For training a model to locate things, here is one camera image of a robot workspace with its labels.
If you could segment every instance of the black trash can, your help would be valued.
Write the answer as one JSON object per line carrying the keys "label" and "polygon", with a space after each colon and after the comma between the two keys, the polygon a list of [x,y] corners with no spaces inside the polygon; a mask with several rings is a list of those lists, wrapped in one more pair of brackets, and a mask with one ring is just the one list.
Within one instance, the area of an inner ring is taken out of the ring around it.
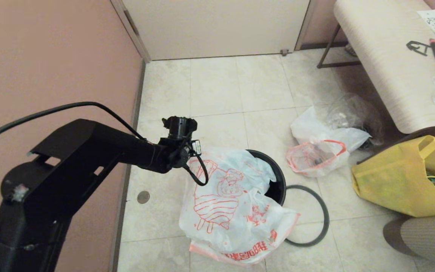
{"label": "black trash can", "polygon": [[272,198],[278,204],[283,205],[286,197],[286,182],[285,182],[285,176],[283,175],[281,168],[268,155],[256,150],[247,150],[247,151],[251,153],[253,157],[264,160],[271,166],[271,169],[273,169],[273,172],[276,176],[276,182],[270,181],[270,189],[268,189],[268,191],[264,195],[267,196],[268,198]]}

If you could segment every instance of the black clip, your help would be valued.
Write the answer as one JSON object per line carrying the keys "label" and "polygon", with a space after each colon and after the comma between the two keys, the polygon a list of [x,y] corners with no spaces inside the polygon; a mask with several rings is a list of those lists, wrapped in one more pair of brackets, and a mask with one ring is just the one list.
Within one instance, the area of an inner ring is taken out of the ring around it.
{"label": "black clip", "polygon": [[[419,51],[419,48],[421,48],[421,45],[424,46],[424,52]],[[420,42],[416,42],[416,41],[410,41],[407,43],[407,48],[409,48],[409,50],[413,50],[416,53],[419,53],[423,56],[427,56],[427,49],[430,48],[430,45],[425,45],[424,43],[420,43]]]}

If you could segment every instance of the floor drain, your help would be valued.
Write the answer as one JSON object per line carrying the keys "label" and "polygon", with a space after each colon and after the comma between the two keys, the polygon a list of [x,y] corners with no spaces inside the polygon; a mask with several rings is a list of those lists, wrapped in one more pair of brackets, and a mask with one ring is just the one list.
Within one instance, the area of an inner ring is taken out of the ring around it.
{"label": "floor drain", "polygon": [[150,198],[150,193],[148,191],[141,191],[137,196],[137,201],[138,203],[143,204],[143,203],[147,203],[147,201],[149,201],[149,198]]}

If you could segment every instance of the baseboard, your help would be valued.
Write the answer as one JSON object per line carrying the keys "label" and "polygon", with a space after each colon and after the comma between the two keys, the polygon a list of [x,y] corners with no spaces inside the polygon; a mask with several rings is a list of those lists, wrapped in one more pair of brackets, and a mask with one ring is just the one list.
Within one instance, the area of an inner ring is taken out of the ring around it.
{"label": "baseboard", "polygon": [[[139,121],[139,111],[140,111],[140,102],[142,100],[142,90],[143,90],[143,78],[145,75],[145,61],[142,60],[142,66],[140,68],[140,79],[139,86],[137,89],[137,93],[135,94],[135,102],[133,105],[133,113],[131,117],[131,126],[137,130],[137,123]],[[114,249],[112,250],[112,255],[110,259],[110,272],[117,272],[117,268],[119,265],[119,253],[120,253],[120,242],[122,237],[122,227],[124,224],[124,214],[125,214],[125,205],[126,205],[126,195],[128,192],[128,182],[130,180],[130,171],[131,165],[126,165],[124,174],[123,174],[123,183],[122,190],[120,190],[120,204],[117,210],[117,228],[116,234],[114,237]]]}
{"label": "baseboard", "polygon": [[[335,42],[332,43],[333,48],[340,48],[347,45],[349,42]],[[327,48],[328,43],[307,43],[305,45],[302,45],[300,47],[300,50],[307,50],[307,49],[318,49],[318,48]]]}

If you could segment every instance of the pink wall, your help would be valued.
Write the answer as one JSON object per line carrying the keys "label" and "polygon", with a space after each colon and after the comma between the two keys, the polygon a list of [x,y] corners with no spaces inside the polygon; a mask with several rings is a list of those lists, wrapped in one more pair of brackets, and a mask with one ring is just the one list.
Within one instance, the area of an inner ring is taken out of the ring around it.
{"label": "pink wall", "polygon": [[[304,29],[303,44],[328,43],[333,30],[337,25],[333,15],[333,5],[336,0],[311,0],[315,1],[315,8],[307,29]],[[435,0],[424,0],[432,9],[435,9]],[[347,38],[342,31],[338,34],[335,41],[346,41]]]}
{"label": "pink wall", "polygon": [[[109,0],[0,0],[0,126],[82,100],[101,102],[130,122],[140,65]],[[96,108],[12,129],[0,136],[0,183],[39,141],[79,117],[124,130]],[[108,271],[123,172],[118,165],[75,215],[58,271]]]}

